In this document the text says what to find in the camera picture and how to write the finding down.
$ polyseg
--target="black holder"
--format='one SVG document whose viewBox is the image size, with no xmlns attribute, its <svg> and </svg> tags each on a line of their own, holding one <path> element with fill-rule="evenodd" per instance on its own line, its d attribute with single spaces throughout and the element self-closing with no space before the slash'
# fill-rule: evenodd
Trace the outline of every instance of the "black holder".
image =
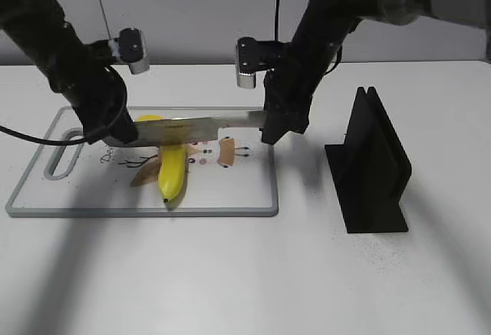
<svg viewBox="0 0 491 335">
<path fill-rule="evenodd" d="M 358 88 L 344 144 L 325 152 L 348 233 L 408 231 L 399 201 L 411 164 L 374 87 Z"/>
</svg>

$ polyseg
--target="yellow banana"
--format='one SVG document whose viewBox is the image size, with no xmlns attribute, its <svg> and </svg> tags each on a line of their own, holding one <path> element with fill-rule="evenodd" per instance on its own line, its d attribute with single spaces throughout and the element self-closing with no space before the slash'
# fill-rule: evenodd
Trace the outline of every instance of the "yellow banana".
<svg viewBox="0 0 491 335">
<path fill-rule="evenodd" d="M 137 122 L 160 119 L 162 117 L 157 115 L 143 115 L 137 119 Z M 184 184 L 186 147 L 184 145 L 161 146 L 160 163 L 159 190 L 164 202 L 172 201 L 179 195 Z"/>
</svg>

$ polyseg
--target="white table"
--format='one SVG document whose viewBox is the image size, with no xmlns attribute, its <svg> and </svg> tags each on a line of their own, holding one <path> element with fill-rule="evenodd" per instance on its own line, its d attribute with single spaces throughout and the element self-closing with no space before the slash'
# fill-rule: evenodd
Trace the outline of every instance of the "white table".
<svg viewBox="0 0 491 335">
<path fill-rule="evenodd" d="M 232 66 L 120 72 L 130 105 L 262 104 Z M 0 78 L 0 123 L 43 135 L 64 99 L 33 67 Z M 359 85 L 377 87 L 413 164 L 407 234 L 344 230 L 323 145 L 342 142 Z M 1 135 L 0 148 L 4 205 L 36 145 Z M 343 64 L 305 138 L 287 136 L 276 156 L 274 218 L 0 213 L 0 333 L 491 333 L 491 67 Z"/>
</svg>

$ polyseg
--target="knife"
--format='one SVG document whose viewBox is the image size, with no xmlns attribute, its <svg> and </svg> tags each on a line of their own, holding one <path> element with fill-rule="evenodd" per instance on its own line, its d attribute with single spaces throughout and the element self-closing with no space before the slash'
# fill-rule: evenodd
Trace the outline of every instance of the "knife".
<svg viewBox="0 0 491 335">
<path fill-rule="evenodd" d="M 263 128 L 264 110 L 239 111 L 223 116 L 174 118 L 135 122 L 138 139 L 123 143 L 109 136 L 103 141 L 110 147 L 147 147 L 180 145 L 218 139 L 220 128 Z"/>
</svg>

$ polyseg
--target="cutting board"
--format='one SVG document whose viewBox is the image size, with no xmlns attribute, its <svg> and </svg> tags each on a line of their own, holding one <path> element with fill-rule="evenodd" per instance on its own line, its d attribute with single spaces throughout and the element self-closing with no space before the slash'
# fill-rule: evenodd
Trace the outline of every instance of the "cutting board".
<svg viewBox="0 0 491 335">
<path fill-rule="evenodd" d="M 130 107 L 133 119 L 226 115 L 250 108 Z M 81 134 L 70 107 L 61 108 L 46 134 L 53 140 Z M 12 217 L 273 216 L 278 193 L 272 146 L 257 129 L 230 128 L 217 141 L 188 145 L 187 173 L 178 199 L 164 203 L 157 182 L 132 186 L 156 147 L 39 146 L 5 207 Z"/>
</svg>

